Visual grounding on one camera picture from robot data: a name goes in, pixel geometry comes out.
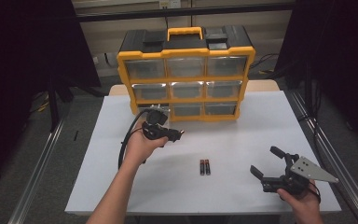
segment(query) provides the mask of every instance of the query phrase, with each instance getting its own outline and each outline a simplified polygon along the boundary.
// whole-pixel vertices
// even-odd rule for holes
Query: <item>wall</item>
[[[102,5],[102,1],[73,0],[77,14],[123,12],[158,9],[158,1],[138,0],[141,3],[113,5],[114,1],[104,1],[108,6]],[[182,7],[221,7],[250,4],[279,3],[280,0],[182,0]],[[214,27],[223,25],[243,25],[250,36],[256,49],[256,58],[268,53],[279,53],[289,22],[291,11],[251,12],[220,15],[205,15],[193,17],[168,18],[169,27],[204,26]],[[81,23],[84,35],[89,44],[91,54],[116,52],[121,46],[127,30],[130,29],[165,29],[164,18],[140,19],[128,21],[96,21]]]

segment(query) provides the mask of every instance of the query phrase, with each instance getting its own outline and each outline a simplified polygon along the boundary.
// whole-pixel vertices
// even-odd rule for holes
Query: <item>yellow handle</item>
[[[202,29],[200,27],[170,28],[168,29],[168,41],[170,41],[170,35],[200,35],[200,39],[202,39]]]

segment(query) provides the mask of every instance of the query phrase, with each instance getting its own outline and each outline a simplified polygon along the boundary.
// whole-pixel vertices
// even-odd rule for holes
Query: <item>person's right hand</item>
[[[315,192],[315,187],[310,184],[310,190]],[[297,224],[323,224],[323,220],[320,213],[318,198],[311,192],[306,191],[304,196],[295,197],[289,194],[284,189],[278,189],[277,193],[287,203],[292,206],[293,213],[296,217]]]

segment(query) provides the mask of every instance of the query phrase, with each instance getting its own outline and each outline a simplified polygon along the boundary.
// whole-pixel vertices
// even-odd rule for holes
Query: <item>yellow and black storage cabinet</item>
[[[243,26],[128,31],[117,56],[131,111],[167,106],[170,120],[237,119],[255,49]]]

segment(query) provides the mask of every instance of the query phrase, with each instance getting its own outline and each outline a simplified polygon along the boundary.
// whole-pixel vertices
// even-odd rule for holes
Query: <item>white tabletop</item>
[[[129,96],[107,96],[65,211],[89,215],[117,172],[120,142],[134,119]],[[186,132],[158,148],[135,177],[129,215],[251,215],[291,212],[276,193],[265,193],[250,172],[284,174],[276,146],[317,163],[282,91],[247,92],[240,118],[222,122],[171,122]],[[200,175],[200,160],[211,175]],[[340,211],[327,183],[317,181],[321,211]]]

